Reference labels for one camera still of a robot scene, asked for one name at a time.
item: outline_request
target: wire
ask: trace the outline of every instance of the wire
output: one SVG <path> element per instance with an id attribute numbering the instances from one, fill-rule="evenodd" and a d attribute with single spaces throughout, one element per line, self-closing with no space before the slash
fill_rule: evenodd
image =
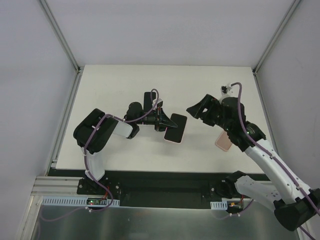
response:
<path id="1" fill-rule="evenodd" d="M 288 175 L 288 177 L 292 180 L 292 182 L 294 183 L 294 185 L 297 187 L 297 189 L 299 189 L 302 194 L 304 195 L 304 197 L 308 200 L 308 202 L 311 204 L 311 206 L 314 208 L 315 212 L 320 216 L 320 211 L 317 208 L 317 206 L 314 204 L 314 202 L 311 200 L 311 198 L 308 196 L 308 194 L 305 192 L 305 190 L 303 190 L 298 181 L 294 178 L 294 176 L 290 173 L 290 171 L 280 162 L 280 160 L 273 156 L 273 154 L 271 152 L 269 152 L 267 149 L 265 149 L 263 146 L 261 146 L 259 143 L 257 143 L 248 133 L 245 127 L 245 124 L 242 120 L 242 114 L 241 114 L 241 93 L 242 93 L 242 84 L 240 82 L 235 82 L 233 84 L 231 84 L 231 87 L 234 85 L 239 85 L 239 93 L 238 93 L 238 102 L 237 102 L 237 108 L 238 108 L 238 116 L 239 116 L 239 120 L 240 120 L 240 125 L 241 128 L 244 132 L 244 134 L 247 136 L 247 138 L 258 148 L 260 148 L 262 151 L 264 151 L 266 154 L 268 154 L 281 168 L 282 170 Z"/>
<path id="2" fill-rule="evenodd" d="M 152 98 L 152 92 L 156 92 L 156 101 L 155 101 L 155 104 L 152 106 L 152 108 L 146 112 L 143 116 L 141 117 L 138 117 L 137 119 L 134 119 L 134 120 L 128 120 L 128 121 L 124 121 L 125 123 L 133 123 L 133 122 L 136 122 L 136 121 L 139 121 L 140 119 L 143 119 L 145 116 L 147 116 L 149 113 L 151 113 L 151 111 L 154 110 L 154 108 L 157 106 L 158 104 L 158 101 L 159 101 L 159 92 L 157 89 L 152 89 L 151 92 L 150 92 L 150 96 L 151 96 L 151 99 Z M 91 135 L 89 136 L 88 140 L 86 141 L 84 147 L 83 147 L 83 153 L 84 153 L 84 165 L 85 165 L 85 169 L 87 171 L 87 173 L 89 174 L 90 178 L 96 183 L 98 184 L 100 187 L 102 187 L 108 194 L 109 196 L 111 197 L 111 201 L 109 204 L 107 204 L 105 207 L 101 208 L 101 209 L 98 209 L 98 210 L 94 210 L 94 209 L 91 209 L 92 212 L 101 212 L 101 211 L 104 211 L 105 209 L 107 209 L 109 206 L 111 206 L 111 204 L 113 203 L 114 201 L 114 196 L 112 195 L 112 193 L 110 192 L 110 190 L 105 187 L 103 184 L 101 184 L 100 182 L 98 182 L 98 180 L 95 179 L 95 177 L 92 175 L 92 173 L 90 172 L 90 169 L 89 169 L 89 166 L 88 166 L 88 158 L 87 158 L 87 148 L 89 146 L 89 143 L 91 142 L 92 138 L 94 137 L 94 135 L 96 134 L 97 130 L 99 129 L 100 125 L 103 123 L 103 121 L 106 119 L 106 118 L 115 118 L 119 121 L 123 121 L 122 119 L 118 118 L 118 117 L 114 117 L 112 116 L 111 114 L 105 114 L 101 119 L 100 121 L 97 123 L 97 125 L 95 126 L 94 130 L 92 131 Z"/>
<path id="3" fill-rule="evenodd" d="M 156 106 L 158 105 L 158 101 L 159 101 L 159 92 L 158 92 L 158 90 L 157 89 L 155 89 L 155 88 L 153 88 L 152 90 L 151 90 L 151 92 L 150 92 L 150 94 L 151 94 L 151 101 L 153 100 L 153 97 L 152 97 L 152 93 L 153 92 L 156 92 L 156 100 L 155 100 L 155 103 L 154 103 L 154 105 L 152 106 L 152 108 L 149 110 L 149 111 L 147 111 L 143 116 L 141 116 L 141 117 L 138 117 L 137 119 L 134 119 L 134 120 L 128 120 L 128 121 L 124 121 L 125 123 L 133 123 L 133 122 L 136 122 L 136 121 L 139 121 L 139 120 L 141 120 L 141 119 L 143 119 L 144 117 L 146 117 L 149 113 L 151 113 L 155 108 L 156 108 Z"/>
<path id="4" fill-rule="evenodd" d="M 103 201 L 103 200 L 106 200 L 107 197 L 108 197 L 108 192 L 106 191 L 104 196 L 100 199 L 100 202 Z"/>
<path id="5" fill-rule="evenodd" d="M 242 194 L 240 201 L 235 202 L 235 204 L 243 203 L 245 196 Z"/>
<path id="6" fill-rule="evenodd" d="M 58 221 L 58 220 L 60 220 L 60 219 L 64 219 L 65 217 L 68 217 L 69 215 L 73 214 L 74 212 L 76 212 L 76 211 L 78 211 L 78 210 L 80 210 L 80 209 L 86 209 L 86 207 L 84 207 L 84 206 L 79 206 L 79 207 L 73 209 L 72 211 L 67 212 L 66 214 L 64 214 L 64 215 L 62 215 L 62 216 L 59 216 L 59 217 L 57 217 L 57 218 L 52 218 L 52 219 L 46 219 L 46 218 L 43 217 L 43 215 L 42 215 L 43 209 L 44 209 L 44 207 L 41 206 L 41 207 L 40 207 L 40 211 L 39 211 L 39 218 L 40 218 L 42 221 L 44 221 L 44 222 L 51 223 L 51 222 Z"/>
<path id="7" fill-rule="evenodd" d="M 311 240 L 316 240 L 313 236 L 311 236 L 310 233 L 308 233 L 307 230 L 305 230 L 302 226 L 299 227 L 304 233 L 305 235 L 307 235 Z"/>

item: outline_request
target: pink smartphone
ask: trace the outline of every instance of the pink smartphone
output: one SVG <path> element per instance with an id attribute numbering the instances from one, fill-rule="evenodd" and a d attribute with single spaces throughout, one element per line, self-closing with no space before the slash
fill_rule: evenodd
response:
<path id="1" fill-rule="evenodd" d="M 220 148 L 221 150 L 228 152 L 228 150 L 232 146 L 232 142 L 230 141 L 227 132 L 223 131 L 218 139 L 215 141 L 215 145 Z"/>

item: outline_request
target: phone screen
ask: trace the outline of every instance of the phone screen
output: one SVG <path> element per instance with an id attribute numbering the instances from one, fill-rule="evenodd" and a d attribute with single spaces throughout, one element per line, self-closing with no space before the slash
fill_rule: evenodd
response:
<path id="1" fill-rule="evenodd" d="M 152 99 L 151 99 L 151 92 L 146 91 L 144 93 L 144 100 L 143 100 L 143 111 L 146 113 L 148 112 L 153 106 L 153 100 L 156 99 L 156 93 L 152 92 Z"/>
<path id="2" fill-rule="evenodd" d="M 187 123 L 187 117 L 173 113 L 170 118 L 172 121 L 174 121 L 178 127 L 176 128 L 167 128 L 164 134 L 164 139 L 170 142 L 174 143 L 181 143 L 182 137 L 184 135 L 186 123 Z"/>

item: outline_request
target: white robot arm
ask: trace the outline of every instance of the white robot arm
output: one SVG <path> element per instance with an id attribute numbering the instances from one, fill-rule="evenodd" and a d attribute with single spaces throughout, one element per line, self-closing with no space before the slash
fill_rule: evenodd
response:
<path id="1" fill-rule="evenodd" d="M 238 98 L 228 95 L 233 85 L 240 86 Z M 254 199 L 273 211 L 286 229 L 294 231 L 315 214 L 320 215 L 320 189 L 312 190 L 297 177 L 259 127 L 246 121 L 245 107 L 240 102 L 241 91 L 242 85 L 238 82 L 223 86 L 220 100 L 207 94 L 187 112 L 209 126 L 223 128 L 230 141 L 253 159 L 276 187 L 271 189 L 237 171 L 226 178 L 226 187 L 222 190 Z"/>
<path id="2" fill-rule="evenodd" d="M 123 119 L 105 114 L 96 108 L 76 127 L 73 137 L 85 155 L 85 175 L 89 179 L 99 181 L 105 175 L 105 158 L 101 150 L 112 134 L 132 139 L 139 132 L 138 125 L 154 125 L 157 132 L 178 127 L 164 113 L 159 94 L 156 99 L 154 97 L 156 96 L 152 96 L 152 91 L 146 92 L 144 106 L 139 102 L 132 102 Z"/>

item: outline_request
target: white table surface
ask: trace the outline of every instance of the white table surface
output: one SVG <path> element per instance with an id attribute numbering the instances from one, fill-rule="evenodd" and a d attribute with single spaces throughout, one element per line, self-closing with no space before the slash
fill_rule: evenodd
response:
<path id="1" fill-rule="evenodd" d="M 247 120 L 255 123 L 270 140 L 266 119 L 250 67 L 166 66 L 166 65 L 86 65 L 56 164 L 57 169 L 85 169 L 80 147 L 73 138 L 77 125 L 95 108 L 123 118 L 131 102 L 143 105 L 144 92 L 156 88 L 163 100 L 163 110 L 188 117 L 181 144 L 164 140 L 164 132 L 154 126 L 140 126 L 129 140 L 112 135 L 100 152 L 106 170 L 153 172 L 262 173 L 258 165 L 235 145 L 228 152 L 215 146 L 222 133 L 186 109 L 206 94 L 221 96 L 220 87 L 241 82 L 241 102 Z M 233 88 L 238 95 L 239 87 Z"/>

